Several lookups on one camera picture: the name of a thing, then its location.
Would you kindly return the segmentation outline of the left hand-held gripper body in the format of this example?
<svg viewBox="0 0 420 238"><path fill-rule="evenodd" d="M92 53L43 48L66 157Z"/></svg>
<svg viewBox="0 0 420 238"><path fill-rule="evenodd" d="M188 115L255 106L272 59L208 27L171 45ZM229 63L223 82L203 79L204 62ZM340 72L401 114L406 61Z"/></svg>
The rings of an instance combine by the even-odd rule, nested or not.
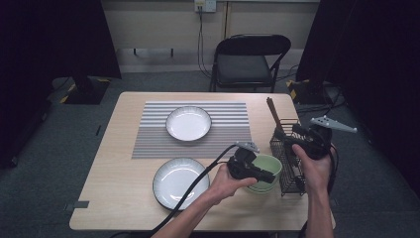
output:
<svg viewBox="0 0 420 238"><path fill-rule="evenodd" d="M257 168L253 161L260 149L253 142L237 142L236 146L238 150L227 162L230 175L234 179L259 179L262 176L262 170Z"/></svg>

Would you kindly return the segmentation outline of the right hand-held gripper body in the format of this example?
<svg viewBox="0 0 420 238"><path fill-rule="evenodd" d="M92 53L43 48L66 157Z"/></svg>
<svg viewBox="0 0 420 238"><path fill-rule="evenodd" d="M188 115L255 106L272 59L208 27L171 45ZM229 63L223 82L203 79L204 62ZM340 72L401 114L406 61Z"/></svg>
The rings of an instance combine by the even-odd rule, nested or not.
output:
<svg viewBox="0 0 420 238"><path fill-rule="evenodd" d="M357 133L358 129L350 127L326 115L312 118L311 125L306 133L295 133L292 131L291 140L284 142L285 145L299 145L306 154L313 160L320 160L330 152L332 131L339 130L350 133Z"/></svg>

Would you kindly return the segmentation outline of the black wire rack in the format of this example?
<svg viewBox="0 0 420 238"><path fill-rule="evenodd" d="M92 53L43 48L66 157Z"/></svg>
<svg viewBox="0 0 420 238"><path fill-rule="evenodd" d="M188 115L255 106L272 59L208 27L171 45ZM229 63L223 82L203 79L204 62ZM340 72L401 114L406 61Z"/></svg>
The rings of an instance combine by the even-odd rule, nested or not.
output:
<svg viewBox="0 0 420 238"><path fill-rule="evenodd" d="M281 129L287 136L292 135L292 126L299 124L297 119L281 119ZM305 193L305 178L300 168L300 159L295 156L290 145L276 139L273 135L269 142L271 153L282 163L282 170L279 174L281 194Z"/></svg>

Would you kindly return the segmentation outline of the white plate dark rim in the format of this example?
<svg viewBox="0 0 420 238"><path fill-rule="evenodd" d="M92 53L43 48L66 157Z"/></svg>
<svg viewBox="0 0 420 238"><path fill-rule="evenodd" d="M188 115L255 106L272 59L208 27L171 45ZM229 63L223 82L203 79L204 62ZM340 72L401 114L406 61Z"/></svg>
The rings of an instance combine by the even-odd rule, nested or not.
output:
<svg viewBox="0 0 420 238"><path fill-rule="evenodd" d="M165 128L171 137L180 141L196 141L211 128L210 115L196 106L183 106L173 110L166 118Z"/></svg>
<svg viewBox="0 0 420 238"><path fill-rule="evenodd" d="M164 163L153 180L157 202L164 208L173 210L204 171L204 166L190 158L176 158Z"/></svg>

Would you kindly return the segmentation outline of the person's left hand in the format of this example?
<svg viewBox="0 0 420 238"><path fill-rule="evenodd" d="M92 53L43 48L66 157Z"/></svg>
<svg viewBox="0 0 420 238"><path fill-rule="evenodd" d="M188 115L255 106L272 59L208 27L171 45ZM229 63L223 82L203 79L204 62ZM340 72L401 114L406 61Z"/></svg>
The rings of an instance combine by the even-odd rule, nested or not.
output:
<svg viewBox="0 0 420 238"><path fill-rule="evenodd" d="M233 178L228 166L223 164L219 167L209 187L210 203L217 205L223 199L233 196L239 188L250 186L256 182L257 180L255 178Z"/></svg>

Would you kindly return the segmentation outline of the person's right hand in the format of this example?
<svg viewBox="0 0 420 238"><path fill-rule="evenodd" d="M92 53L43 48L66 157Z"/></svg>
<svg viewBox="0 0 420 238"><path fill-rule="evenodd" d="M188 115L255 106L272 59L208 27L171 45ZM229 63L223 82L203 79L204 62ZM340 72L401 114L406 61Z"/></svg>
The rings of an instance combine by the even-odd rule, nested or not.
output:
<svg viewBox="0 0 420 238"><path fill-rule="evenodd" d="M292 150L301 160L301 168L306 179L306 192L309 195L326 193L332 167L331 158L325 156L320 160L313 160L297 144L292 146Z"/></svg>

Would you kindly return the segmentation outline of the black stand base yellow tape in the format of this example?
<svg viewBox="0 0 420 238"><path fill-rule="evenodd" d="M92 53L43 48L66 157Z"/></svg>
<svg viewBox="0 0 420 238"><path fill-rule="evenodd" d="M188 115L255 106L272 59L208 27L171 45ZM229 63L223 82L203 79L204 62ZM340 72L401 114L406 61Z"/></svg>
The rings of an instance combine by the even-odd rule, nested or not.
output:
<svg viewBox="0 0 420 238"><path fill-rule="evenodd" d="M297 104L331 104L332 99L325 90L323 82L289 80L286 82L292 101Z"/></svg>
<svg viewBox="0 0 420 238"><path fill-rule="evenodd" d="M105 95L110 79L88 77L90 87L80 90L70 76L52 81L52 92L48 100L53 103L75 105L99 105Z"/></svg>

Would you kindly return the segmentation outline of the black folding chair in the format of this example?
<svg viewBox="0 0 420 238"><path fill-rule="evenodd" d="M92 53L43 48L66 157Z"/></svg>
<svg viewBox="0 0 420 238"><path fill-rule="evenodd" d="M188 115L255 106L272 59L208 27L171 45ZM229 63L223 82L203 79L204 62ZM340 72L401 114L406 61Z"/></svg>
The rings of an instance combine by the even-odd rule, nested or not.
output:
<svg viewBox="0 0 420 238"><path fill-rule="evenodd" d="M235 35L215 50L209 90L259 88L274 91L281 60L291 48L283 35Z"/></svg>

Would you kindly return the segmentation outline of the grey striped placemat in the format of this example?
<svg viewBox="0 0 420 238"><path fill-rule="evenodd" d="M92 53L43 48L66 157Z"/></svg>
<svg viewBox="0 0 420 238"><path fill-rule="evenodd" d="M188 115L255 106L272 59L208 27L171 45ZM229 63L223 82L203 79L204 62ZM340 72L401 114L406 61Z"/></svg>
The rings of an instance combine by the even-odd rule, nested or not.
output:
<svg viewBox="0 0 420 238"><path fill-rule="evenodd" d="M210 115L212 125L204 137L196 141L180 141L166 131L167 116L183 106L200 107ZM148 101L144 106L132 157L214 159L230 145L250 142L251 139L248 108L244 101Z"/></svg>

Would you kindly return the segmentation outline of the black curtain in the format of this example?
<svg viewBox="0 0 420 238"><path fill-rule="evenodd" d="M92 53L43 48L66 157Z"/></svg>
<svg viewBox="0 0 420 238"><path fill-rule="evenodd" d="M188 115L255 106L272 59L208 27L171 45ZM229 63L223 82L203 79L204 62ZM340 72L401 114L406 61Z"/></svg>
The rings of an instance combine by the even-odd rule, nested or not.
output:
<svg viewBox="0 0 420 238"><path fill-rule="evenodd" d="M0 168L16 165L67 76L80 90L121 76L102 0L0 0Z"/></svg>
<svg viewBox="0 0 420 238"><path fill-rule="evenodd" d="M320 0L296 79L339 85L420 197L420 0Z"/></svg>

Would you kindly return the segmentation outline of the grey floor tape piece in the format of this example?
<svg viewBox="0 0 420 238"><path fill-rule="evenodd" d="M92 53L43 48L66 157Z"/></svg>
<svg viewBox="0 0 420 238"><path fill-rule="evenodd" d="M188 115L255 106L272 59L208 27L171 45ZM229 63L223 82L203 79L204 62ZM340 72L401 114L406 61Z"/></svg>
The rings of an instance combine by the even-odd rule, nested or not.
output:
<svg viewBox="0 0 420 238"><path fill-rule="evenodd" d="M89 201L75 201L73 203L68 203L64 207L64 211L73 211L75 208L87 208Z"/></svg>

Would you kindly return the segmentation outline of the metal wall bracket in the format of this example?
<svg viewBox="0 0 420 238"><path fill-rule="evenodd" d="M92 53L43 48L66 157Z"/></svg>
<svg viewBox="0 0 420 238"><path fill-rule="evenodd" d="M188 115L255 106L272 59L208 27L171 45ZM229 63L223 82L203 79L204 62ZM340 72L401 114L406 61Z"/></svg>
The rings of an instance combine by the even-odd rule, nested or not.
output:
<svg viewBox="0 0 420 238"><path fill-rule="evenodd" d="M170 57L174 56L174 49L133 49L137 57Z"/></svg>

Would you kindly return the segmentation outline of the white wall outlet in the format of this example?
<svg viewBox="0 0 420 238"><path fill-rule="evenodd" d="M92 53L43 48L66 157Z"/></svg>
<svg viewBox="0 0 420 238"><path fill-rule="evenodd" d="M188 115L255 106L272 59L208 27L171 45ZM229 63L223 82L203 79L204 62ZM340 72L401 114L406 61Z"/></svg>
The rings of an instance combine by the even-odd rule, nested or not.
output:
<svg viewBox="0 0 420 238"><path fill-rule="evenodd" d="M194 11L201 13L215 13L217 0L194 0Z"/></svg>

